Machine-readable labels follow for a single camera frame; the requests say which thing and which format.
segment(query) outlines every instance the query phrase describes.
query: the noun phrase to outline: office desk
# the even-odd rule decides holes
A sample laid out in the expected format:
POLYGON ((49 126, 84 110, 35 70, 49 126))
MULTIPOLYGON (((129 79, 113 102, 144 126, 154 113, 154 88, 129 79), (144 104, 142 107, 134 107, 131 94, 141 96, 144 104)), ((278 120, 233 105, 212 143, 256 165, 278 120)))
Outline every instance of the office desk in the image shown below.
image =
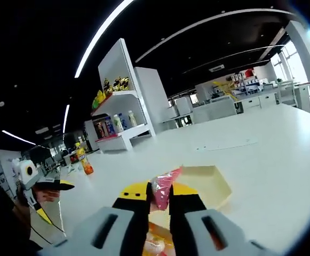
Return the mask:
POLYGON ((216 165, 233 193, 220 210, 240 226, 247 239, 284 253, 310 223, 310 114, 281 104, 168 130, 117 155, 88 156, 94 173, 62 168, 75 188, 60 195, 64 229, 73 228, 122 189, 181 165, 216 165), (258 143, 215 151, 196 147, 256 138, 258 143))
MULTIPOLYGON (((296 95, 296 100, 298 108, 310 113, 310 98, 308 87, 310 83, 295 84, 294 91, 296 95)), ((249 95, 238 95, 235 103, 242 102, 244 107, 244 112, 248 112, 255 109, 260 109, 264 107, 270 107, 275 105, 276 95, 279 93, 279 88, 274 88, 271 90, 266 90, 249 95)))

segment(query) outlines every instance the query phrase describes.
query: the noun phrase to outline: pink object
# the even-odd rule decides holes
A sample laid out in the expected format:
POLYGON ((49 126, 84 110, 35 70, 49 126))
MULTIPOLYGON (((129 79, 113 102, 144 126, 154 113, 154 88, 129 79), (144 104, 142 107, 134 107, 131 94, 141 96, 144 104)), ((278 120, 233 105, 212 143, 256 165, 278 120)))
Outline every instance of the pink object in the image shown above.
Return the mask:
POLYGON ((151 180, 155 202, 159 210, 164 211, 168 207, 171 185, 181 173, 182 167, 151 180))

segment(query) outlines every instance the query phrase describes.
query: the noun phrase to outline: display shelf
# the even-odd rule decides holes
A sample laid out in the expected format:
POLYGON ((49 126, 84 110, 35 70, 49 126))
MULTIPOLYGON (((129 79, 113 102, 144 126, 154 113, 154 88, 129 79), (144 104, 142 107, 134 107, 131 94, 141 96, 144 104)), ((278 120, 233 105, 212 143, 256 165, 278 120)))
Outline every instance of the display shelf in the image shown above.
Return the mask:
POLYGON ((118 134, 112 134, 112 135, 110 135, 110 136, 103 137, 103 138, 101 138, 101 139, 99 139, 99 140, 96 140, 96 142, 106 141, 106 140, 109 140, 109 139, 113 139, 113 138, 115 138, 115 137, 118 137, 118 134))
POLYGON ((97 141, 97 145, 102 151, 121 149, 131 150, 132 144, 130 139, 135 138, 147 131, 149 131, 148 125, 140 124, 125 131, 119 132, 114 137, 100 139, 97 141))
POLYGON ((130 96, 138 98, 137 92, 135 90, 113 92, 112 94, 107 96, 106 99, 102 103, 100 103, 95 110, 91 112, 91 116, 108 113, 110 106, 116 105, 118 101, 123 100, 122 98, 130 96))
POLYGON ((238 88, 241 88, 241 87, 247 87, 247 86, 254 86, 256 84, 259 84, 259 82, 254 82, 252 84, 244 84, 244 85, 240 85, 240 86, 237 86, 236 88, 232 89, 232 90, 236 90, 238 88))
POLYGON ((247 79, 257 79, 257 76, 249 76, 249 77, 245 77, 245 78, 241 78, 241 79, 238 79, 236 82, 239 82, 239 81, 244 81, 244 80, 247 80, 247 79))

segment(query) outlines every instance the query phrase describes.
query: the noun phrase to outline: white cabinet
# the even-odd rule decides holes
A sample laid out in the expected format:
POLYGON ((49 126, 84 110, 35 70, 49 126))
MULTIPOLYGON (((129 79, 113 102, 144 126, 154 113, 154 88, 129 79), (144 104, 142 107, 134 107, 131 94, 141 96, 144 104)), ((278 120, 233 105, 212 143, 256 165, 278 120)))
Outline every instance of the white cabinet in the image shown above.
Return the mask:
POLYGON ((298 108, 310 113, 310 97, 308 86, 295 89, 298 108))
POLYGON ((243 107, 244 113, 248 113, 250 111, 260 109, 261 107, 260 107, 259 98, 255 97, 255 98, 251 98, 248 100, 243 100, 242 107, 243 107))
POLYGON ((259 96, 261 108, 267 108, 276 105, 275 93, 259 96))

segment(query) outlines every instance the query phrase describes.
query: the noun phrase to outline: white wall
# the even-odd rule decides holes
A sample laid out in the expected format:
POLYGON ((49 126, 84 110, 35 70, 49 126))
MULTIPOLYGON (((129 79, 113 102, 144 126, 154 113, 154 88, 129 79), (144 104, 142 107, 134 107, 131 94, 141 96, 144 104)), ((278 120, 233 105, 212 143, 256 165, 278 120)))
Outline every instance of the white wall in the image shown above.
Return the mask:
POLYGON ((268 64, 260 67, 254 67, 256 76, 258 79, 267 78, 267 80, 275 81, 277 79, 276 73, 274 72, 274 68, 272 63, 269 61, 268 64))
POLYGON ((166 119, 165 111, 169 108, 160 76, 156 69, 151 68, 135 67, 134 72, 155 133, 160 133, 165 130, 162 122, 166 119))

